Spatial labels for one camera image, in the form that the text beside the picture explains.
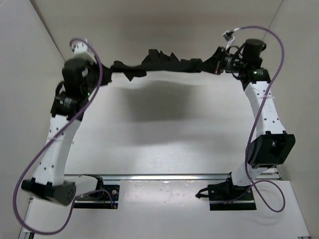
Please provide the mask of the black pleated skirt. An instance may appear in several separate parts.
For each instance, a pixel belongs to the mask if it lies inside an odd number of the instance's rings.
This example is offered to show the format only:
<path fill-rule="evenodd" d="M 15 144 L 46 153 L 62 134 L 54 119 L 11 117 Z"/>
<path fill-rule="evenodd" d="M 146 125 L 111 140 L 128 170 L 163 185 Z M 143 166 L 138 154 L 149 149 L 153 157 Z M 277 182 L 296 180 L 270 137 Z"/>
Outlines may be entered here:
<path fill-rule="evenodd" d="M 147 72 L 152 71 L 200 73 L 203 72 L 203 62 L 199 58 L 179 60 L 174 53 L 166 55 L 162 51 L 150 49 L 141 64 L 128 66 L 121 61 L 115 61 L 110 70 L 112 73 L 123 73 L 131 81 L 135 77 L 145 77 Z"/>

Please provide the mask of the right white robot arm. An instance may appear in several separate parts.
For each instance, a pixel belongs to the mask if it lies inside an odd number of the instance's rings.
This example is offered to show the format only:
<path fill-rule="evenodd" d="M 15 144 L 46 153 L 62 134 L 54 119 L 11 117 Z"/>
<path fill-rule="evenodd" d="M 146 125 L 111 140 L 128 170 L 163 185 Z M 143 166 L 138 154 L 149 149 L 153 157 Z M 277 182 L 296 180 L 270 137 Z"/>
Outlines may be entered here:
<path fill-rule="evenodd" d="M 283 164 L 296 142 L 280 121 L 270 90 L 269 72 L 261 66 L 260 54 L 266 44 L 248 39 L 235 53 L 230 53 L 230 48 L 230 45 L 218 47 L 206 63 L 214 74 L 231 73 L 241 82 L 254 115 L 252 133 L 256 136 L 249 137 L 244 163 L 229 173 L 226 181 L 208 185 L 196 194 L 197 198 L 209 198 L 215 203 L 253 200 L 251 181 Z"/>

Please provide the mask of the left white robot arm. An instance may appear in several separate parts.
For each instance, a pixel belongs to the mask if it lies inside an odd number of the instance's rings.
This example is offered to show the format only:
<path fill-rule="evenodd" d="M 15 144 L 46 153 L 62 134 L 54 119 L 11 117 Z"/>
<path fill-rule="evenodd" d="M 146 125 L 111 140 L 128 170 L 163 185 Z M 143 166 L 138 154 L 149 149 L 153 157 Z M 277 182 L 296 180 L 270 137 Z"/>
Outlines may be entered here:
<path fill-rule="evenodd" d="M 98 177 L 84 176 L 74 182 L 66 181 L 64 172 L 73 138 L 87 104 L 93 99 L 92 93 L 111 82 L 111 72 L 103 64 L 72 58 L 64 63 L 62 76 L 50 110 L 48 146 L 40 154 L 42 158 L 32 177 L 22 181 L 21 189 L 40 199 L 68 206 L 80 193 L 79 183 L 86 183 L 92 198 L 104 194 L 104 185 Z"/>

